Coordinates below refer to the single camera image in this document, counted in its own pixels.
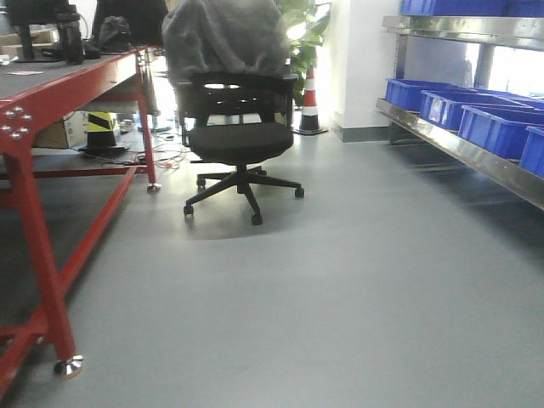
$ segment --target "green plant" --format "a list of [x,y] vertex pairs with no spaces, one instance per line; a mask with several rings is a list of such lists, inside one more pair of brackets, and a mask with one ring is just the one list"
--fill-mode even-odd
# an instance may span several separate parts
[[330,3],[315,0],[276,0],[287,25],[291,41],[291,67],[297,74],[295,104],[302,106],[304,79],[308,69],[317,66],[316,48],[323,45],[323,33],[329,25]]

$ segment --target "traffic cone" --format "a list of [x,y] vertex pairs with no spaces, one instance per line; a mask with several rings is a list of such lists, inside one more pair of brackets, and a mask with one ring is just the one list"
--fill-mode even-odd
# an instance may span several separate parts
[[129,143],[120,140],[121,130],[116,115],[110,112],[89,112],[87,146],[79,150],[89,155],[102,155],[127,150]]
[[314,67],[310,66],[304,83],[302,117],[298,129],[294,133],[314,135],[326,132],[325,127],[320,127],[320,120],[317,114],[317,102],[315,101],[315,80]]

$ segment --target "blue storage bin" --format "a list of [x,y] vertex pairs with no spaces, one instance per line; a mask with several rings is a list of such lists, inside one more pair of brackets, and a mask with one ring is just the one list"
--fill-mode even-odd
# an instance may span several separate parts
[[402,15],[491,15],[505,13],[507,0],[404,0]]
[[520,104],[532,106],[533,108],[544,111],[544,99],[535,99],[535,98],[509,98],[510,100],[515,100],[516,102],[519,102]]
[[518,95],[516,93],[511,93],[508,91],[494,91],[493,89],[485,89],[485,88],[470,88],[474,91],[478,92],[479,94],[488,94],[488,95],[495,95],[495,96],[503,96],[505,98],[523,98],[523,96]]
[[447,91],[422,91],[422,110],[419,116],[448,130],[459,130],[462,106],[510,107],[531,111],[534,108],[514,100],[485,93],[460,93]]
[[544,1],[508,0],[505,15],[511,17],[544,17]]
[[418,112],[422,107],[422,91],[447,89],[449,91],[465,88],[447,82],[419,81],[415,79],[389,78],[385,100],[407,111]]
[[525,170],[544,177],[544,128],[527,127],[529,136],[519,165]]
[[465,113],[459,136],[505,159],[521,158],[529,136],[528,126],[544,126],[544,113],[538,110],[462,108]]

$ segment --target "stainless steel shelf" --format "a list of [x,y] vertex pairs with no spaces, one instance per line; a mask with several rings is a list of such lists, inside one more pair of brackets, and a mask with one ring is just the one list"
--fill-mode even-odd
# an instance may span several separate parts
[[544,19],[519,17],[386,16],[394,34],[544,51]]
[[460,162],[486,174],[501,186],[544,210],[544,178],[495,156],[441,127],[434,126],[417,115],[390,104],[385,99],[379,99],[376,107],[399,126]]

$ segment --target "red metal table frame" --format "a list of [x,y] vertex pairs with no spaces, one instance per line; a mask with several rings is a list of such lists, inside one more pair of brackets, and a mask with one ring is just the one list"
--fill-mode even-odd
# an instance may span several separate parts
[[[146,118],[148,106],[145,79],[149,75],[149,52],[147,49],[139,49],[88,62],[53,81],[0,99],[0,155],[3,156],[9,180],[9,187],[0,190],[0,207],[19,211],[42,301],[25,324],[0,327],[0,345],[7,346],[5,353],[0,355],[0,401],[32,346],[41,341],[55,346],[59,359],[55,368],[61,371],[65,369],[60,373],[61,376],[72,377],[79,372],[80,359],[66,312],[65,295],[122,202],[133,176],[146,173],[149,179],[148,191],[160,189],[156,182],[150,130],[146,120],[141,121],[146,159],[144,166],[35,173],[31,148],[36,131],[95,99],[137,101],[140,117]],[[17,69],[32,70],[28,65],[18,65]],[[7,77],[3,75],[2,81],[7,81]],[[125,81],[133,82],[133,90],[124,93],[116,93],[115,89],[112,91],[117,84]],[[59,270],[36,178],[104,174],[122,175],[121,181],[76,250],[62,270]]]

